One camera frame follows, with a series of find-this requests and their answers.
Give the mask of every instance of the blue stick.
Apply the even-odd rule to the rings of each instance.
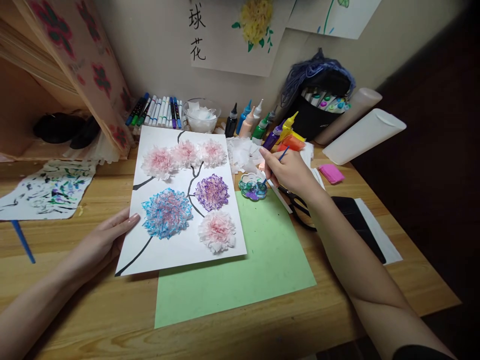
[[[25,239],[24,233],[22,232],[22,229],[20,228],[19,221],[18,220],[11,220],[10,222],[13,225],[13,227],[15,228],[16,234],[20,238],[21,245],[25,249],[25,252],[28,255],[28,258],[30,259],[32,264],[35,264],[34,256],[32,255],[32,252],[30,251],[29,244],[27,243],[27,240]]]
[[[285,149],[285,151],[283,152],[283,154],[278,158],[278,161],[282,160],[282,158],[285,156],[285,153],[287,152],[287,150],[290,149],[290,145],[288,145]],[[265,178],[265,180],[263,180],[263,182],[261,183],[262,185],[265,185],[265,183],[267,182],[267,178]]]

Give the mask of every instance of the purple paint bottle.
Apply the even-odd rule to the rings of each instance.
[[[283,120],[280,125],[278,125],[276,128],[274,128],[273,131],[270,134],[268,134],[265,142],[263,143],[262,146],[265,149],[267,149],[268,151],[272,150],[275,143],[278,141],[278,139],[280,139],[280,134],[282,133],[283,125],[284,125],[285,120]]]

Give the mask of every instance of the black sleeve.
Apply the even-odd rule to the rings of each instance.
[[[422,345],[402,346],[395,354],[393,360],[453,360],[443,352]]]

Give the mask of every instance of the wooden table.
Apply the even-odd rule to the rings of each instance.
[[[37,264],[32,265],[12,225],[0,223],[0,310],[46,275],[96,224],[130,203],[137,152],[99,166],[82,210],[66,220],[22,221]],[[315,148],[312,167],[330,161]],[[0,164],[0,196],[42,163]],[[433,269],[351,164],[346,179],[323,181],[331,196],[362,198],[403,261],[387,266],[415,311],[423,316],[461,302]],[[154,329],[157,271],[114,277],[115,265],[67,304],[33,349],[39,359],[283,359],[299,358],[365,334],[340,288],[316,233],[293,219],[317,285],[248,306]]]

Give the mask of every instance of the white wall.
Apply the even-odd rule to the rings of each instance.
[[[184,2],[185,23],[162,11],[172,1]],[[250,98],[255,105],[264,98],[263,112],[270,111],[291,65],[310,59],[319,47],[352,73],[357,89],[375,89],[450,23],[468,0],[382,0],[358,40],[286,29],[269,77],[191,67],[189,44],[181,41],[188,38],[187,0],[95,4],[132,94],[204,97],[219,102],[222,115],[228,116],[235,102],[242,111]]]

